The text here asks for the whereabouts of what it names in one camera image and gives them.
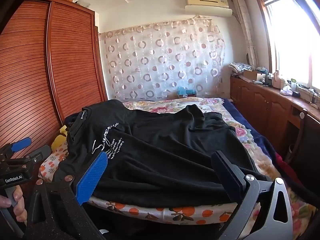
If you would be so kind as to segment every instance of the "human hand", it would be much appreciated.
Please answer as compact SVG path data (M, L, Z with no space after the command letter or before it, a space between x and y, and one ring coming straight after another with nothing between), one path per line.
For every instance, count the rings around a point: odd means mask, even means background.
M13 208L14 214L17 216L18 222L24 222L27 220L27 211L24 208L24 199L22 196L22 190L20 186L16 186L16 190L13 192L13 198L17 202ZM9 208L11 206L11 200L0 195L0 208Z

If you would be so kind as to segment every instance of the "chair backrest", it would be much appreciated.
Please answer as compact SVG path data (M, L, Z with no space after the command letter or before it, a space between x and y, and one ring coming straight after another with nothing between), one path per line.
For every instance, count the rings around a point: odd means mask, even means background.
M320 195L320 122L306 114L289 165L303 185Z

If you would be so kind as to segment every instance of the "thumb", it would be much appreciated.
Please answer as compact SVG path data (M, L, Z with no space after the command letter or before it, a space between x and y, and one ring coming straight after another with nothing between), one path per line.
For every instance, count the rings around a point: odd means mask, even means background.
M11 206L11 200L0 195L0 208L9 208Z

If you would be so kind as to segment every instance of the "air conditioner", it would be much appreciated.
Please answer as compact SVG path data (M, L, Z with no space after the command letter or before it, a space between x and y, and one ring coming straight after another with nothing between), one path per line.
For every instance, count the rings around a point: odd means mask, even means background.
M231 17L227 0L187 0L185 6L187 14Z

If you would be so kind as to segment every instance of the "patterned curtain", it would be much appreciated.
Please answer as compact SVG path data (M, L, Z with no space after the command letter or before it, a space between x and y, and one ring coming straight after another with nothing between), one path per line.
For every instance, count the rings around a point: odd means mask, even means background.
M124 101L177 98L177 89L198 97L222 93L225 44L212 19L140 25L100 35L110 98Z
M244 0L233 0L236 7L236 12L240 19L240 24L248 47L250 65L255 69L258 66L257 55L254 49L252 24L248 12L247 5Z

